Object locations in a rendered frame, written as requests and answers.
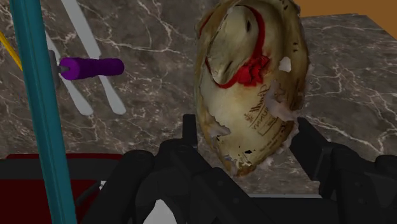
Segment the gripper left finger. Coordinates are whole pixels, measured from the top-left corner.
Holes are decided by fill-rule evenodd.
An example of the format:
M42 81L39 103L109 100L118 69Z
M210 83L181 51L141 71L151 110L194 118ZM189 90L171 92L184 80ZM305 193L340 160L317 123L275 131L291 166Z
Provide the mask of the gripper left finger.
M123 155L81 224L143 224L162 200L177 224L274 224L227 173L197 151L195 115L183 116L183 135L158 153Z

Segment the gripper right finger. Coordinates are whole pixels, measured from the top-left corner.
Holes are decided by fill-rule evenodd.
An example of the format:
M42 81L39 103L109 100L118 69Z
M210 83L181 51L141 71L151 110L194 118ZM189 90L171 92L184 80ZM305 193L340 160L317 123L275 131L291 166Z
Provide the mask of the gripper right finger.
M319 194L336 201L340 224L397 224L397 156L371 162L349 147L327 141L305 118L290 150Z

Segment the dark red black block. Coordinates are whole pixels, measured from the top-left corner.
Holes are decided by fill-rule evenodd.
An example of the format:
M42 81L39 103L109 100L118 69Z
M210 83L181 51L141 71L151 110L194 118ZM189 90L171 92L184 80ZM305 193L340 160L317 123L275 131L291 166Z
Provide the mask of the dark red black block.
M68 153L66 158L80 222L122 155ZM52 224L38 154L0 159L0 224Z

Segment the teal pole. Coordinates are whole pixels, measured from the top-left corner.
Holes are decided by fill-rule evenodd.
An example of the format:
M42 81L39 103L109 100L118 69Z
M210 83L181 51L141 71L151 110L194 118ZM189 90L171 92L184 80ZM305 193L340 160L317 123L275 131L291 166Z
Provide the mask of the teal pole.
M77 224L40 0L10 0L52 224Z

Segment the yellow rod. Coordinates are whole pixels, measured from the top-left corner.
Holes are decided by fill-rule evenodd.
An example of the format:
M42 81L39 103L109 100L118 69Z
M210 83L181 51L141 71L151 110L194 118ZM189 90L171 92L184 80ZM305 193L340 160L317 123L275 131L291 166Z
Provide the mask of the yellow rod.
M14 48L10 45L9 41L6 39L5 35L0 31L0 42L3 44L9 55L12 57L12 59L15 61L16 65L20 68L22 71L22 64L20 57L14 50Z

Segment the purple handled tool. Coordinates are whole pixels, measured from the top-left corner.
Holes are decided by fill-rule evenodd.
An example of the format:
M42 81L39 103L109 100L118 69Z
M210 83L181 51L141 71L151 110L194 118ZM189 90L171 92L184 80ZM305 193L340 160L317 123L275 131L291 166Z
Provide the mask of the purple handled tool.
M118 76L124 72L125 66L120 59L83 59L66 57L58 63L55 52L48 51L55 88L59 86L59 75L66 80L82 80L95 76Z

